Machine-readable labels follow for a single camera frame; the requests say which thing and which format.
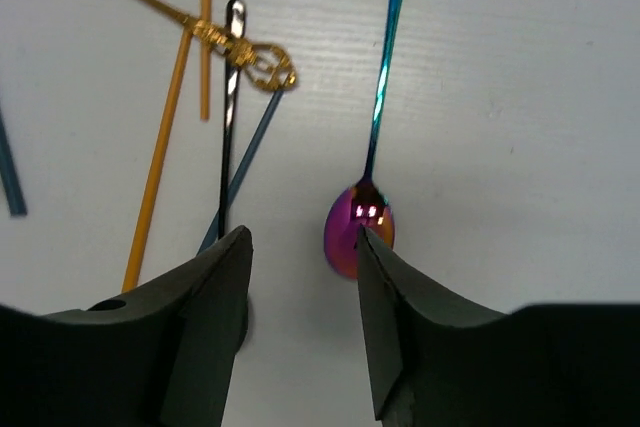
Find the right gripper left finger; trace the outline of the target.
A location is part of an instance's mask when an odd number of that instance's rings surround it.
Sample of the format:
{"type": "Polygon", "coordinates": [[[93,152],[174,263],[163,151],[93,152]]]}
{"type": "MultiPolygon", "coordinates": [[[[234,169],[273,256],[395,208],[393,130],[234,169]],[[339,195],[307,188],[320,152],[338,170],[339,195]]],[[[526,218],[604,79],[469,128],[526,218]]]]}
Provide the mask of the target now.
{"type": "Polygon", "coordinates": [[[235,228],[188,262],[81,310],[1,310],[5,426],[218,426],[253,258],[235,228]]]}

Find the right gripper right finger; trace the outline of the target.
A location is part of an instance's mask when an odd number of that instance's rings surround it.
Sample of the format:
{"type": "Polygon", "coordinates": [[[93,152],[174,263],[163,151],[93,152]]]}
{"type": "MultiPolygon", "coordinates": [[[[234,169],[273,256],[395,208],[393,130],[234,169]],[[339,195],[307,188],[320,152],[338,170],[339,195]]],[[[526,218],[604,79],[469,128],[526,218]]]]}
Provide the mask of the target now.
{"type": "Polygon", "coordinates": [[[635,426],[639,307],[534,303],[502,313],[358,233],[374,416],[384,426],[635,426]]]}

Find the rainbow spoon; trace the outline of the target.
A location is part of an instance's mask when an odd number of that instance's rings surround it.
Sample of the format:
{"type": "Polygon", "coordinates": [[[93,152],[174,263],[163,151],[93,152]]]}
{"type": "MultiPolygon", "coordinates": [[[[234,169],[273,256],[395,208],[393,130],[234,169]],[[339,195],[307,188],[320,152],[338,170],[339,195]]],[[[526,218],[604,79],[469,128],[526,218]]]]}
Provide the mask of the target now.
{"type": "Polygon", "coordinates": [[[338,196],[324,225],[325,258],[334,272],[349,280],[358,278],[357,237],[360,227],[372,229],[390,247],[395,242],[393,211],[388,198],[374,182],[373,173],[402,3],[403,0],[388,0],[363,174],[338,196]]]}

